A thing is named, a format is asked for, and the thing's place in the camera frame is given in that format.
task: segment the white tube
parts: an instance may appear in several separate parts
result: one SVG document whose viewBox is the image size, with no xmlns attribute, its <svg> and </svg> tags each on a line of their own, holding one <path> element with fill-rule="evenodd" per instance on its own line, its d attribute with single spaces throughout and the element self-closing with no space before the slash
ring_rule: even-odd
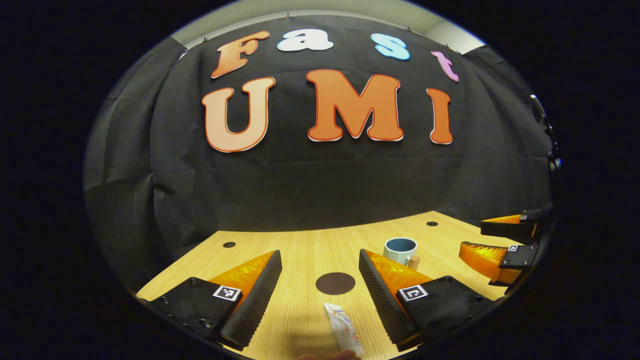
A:
<svg viewBox="0 0 640 360">
<path fill-rule="evenodd" d="M 352 350 L 358 356 L 364 354 L 362 342 L 360 342 L 356 328 L 342 308 L 328 302 L 324 303 L 324 308 L 327 316 L 329 316 L 333 335 L 338 341 L 340 351 Z"/>
</svg>

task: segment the wooden table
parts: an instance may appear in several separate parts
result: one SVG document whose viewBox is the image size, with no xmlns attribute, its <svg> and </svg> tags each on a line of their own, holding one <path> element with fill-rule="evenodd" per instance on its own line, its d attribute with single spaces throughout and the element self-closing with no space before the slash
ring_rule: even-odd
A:
<svg viewBox="0 0 640 360">
<path fill-rule="evenodd" d="M 428 226 L 427 222 L 438 225 Z M 151 301 L 188 277 L 211 279 L 259 255 L 280 250 L 282 273 L 278 284 L 251 343 L 239 353 L 258 360 L 295 360 L 304 353 L 324 359 L 338 352 L 323 306 L 329 302 L 342 306 L 352 319 L 362 339 L 365 351 L 362 359 L 387 360 L 413 349 L 398 352 L 389 340 L 358 270 L 358 255 L 360 249 L 382 255 L 385 241 L 395 237 L 417 241 L 418 271 L 424 275 L 432 279 L 451 275 L 489 299 L 503 296 L 506 288 L 488 285 L 489 278 L 462 262 L 458 257 L 460 243 L 508 246 L 515 242 L 480 235 L 478 227 L 436 211 L 334 229 L 275 233 L 218 231 L 151 280 L 137 296 Z M 228 241 L 236 246 L 223 247 Z M 343 295 L 321 293 L 316 289 L 316 280 L 329 272 L 353 276 L 355 287 Z"/>
</svg>

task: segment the black backdrop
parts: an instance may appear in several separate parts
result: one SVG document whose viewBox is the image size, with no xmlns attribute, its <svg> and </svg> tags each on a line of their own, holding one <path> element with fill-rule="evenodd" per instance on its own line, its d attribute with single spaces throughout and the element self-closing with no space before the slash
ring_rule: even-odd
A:
<svg viewBox="0 0 640 360">
<path fill-rule="evenodd" d="M 512 296 L 517 311 L 492 317 L 466 341 L 424 358 L 637 355 L 630 341 L 633 307 L 623 301 L 633 284 L 625 271 L 637 259 L 637 248 L 626 246 L 635 238 L 626 231 L 634 224 L 627 185 L 633 183 L 629 120 L 637 113 L 637 72 L 629 54 L 638 9 L 621 4 L 428 5 L 476 31 L 544 99 L 564 149 L 566 202 L 547 258 L 552 272 L 532 274 L 527 289 Z M 160 39 L 214 6 L 21 2 L 4 9 L 3 24 L 17 31 L 7 33 L 11 67 L 3 72 L 13 89 L 5 120 L 15 119 L 5 122 L 13 186 L 7 194 L 16 197 L 6 208 L 16 231 L 10 227 L 5 239 L 3 358 L 222 358 L 125 291 L 95 242 L 81 196 L 85 140 L 114 81 Z M 36 90 L 37 102 L 26 96 Z M 498 345 L 486 346 L 497 338 Z"/>
<path fill-rule="evenodd" d="M 306 28 L 325 30 L 333 47 L 289 53 L 276 48 L 283 34 Z M 259 40 L 255 53 L 243 55 L 245 66 L 211 79 L 220 46 L 262 30 L 271 35 Z M 411 58 L 381 55 L 373 33 L 400 38 Z M 479 225 L 549 201 L 550 141 L 534 119 L 532 93 L 487 47 L 463 58 L 386 24 L 308 15 L 230 31 L 180 58 L 182 50 L 169 38 L 136 62 L 106 99 L 88 144 L 85 197 L 92 224 L 107 257 L 135 291 L 169 265 L 165 249 L 177 259 L 217 230 L 322 229 L 430 210 Z M 459 82 L 447 77 L 431 51 L 452 61 Z M 343 72 L 358 93 L 373 74 L 398 79 L 404 138 L 354 139 L 338 120 L 342 139 L 311 141 L 316 89 L 305 75 L 316 69 Z M 240 132 L 248 123 L 241 87 L 266 76 L 276 85 L 269 90 L 264 139 L 243 152 L 213 149 L 202 97 L 233 88 L 228 128 Z M 427 88 L 451 98 L 450 145 L 429 139 L 433 105 Z"/>
</svg>

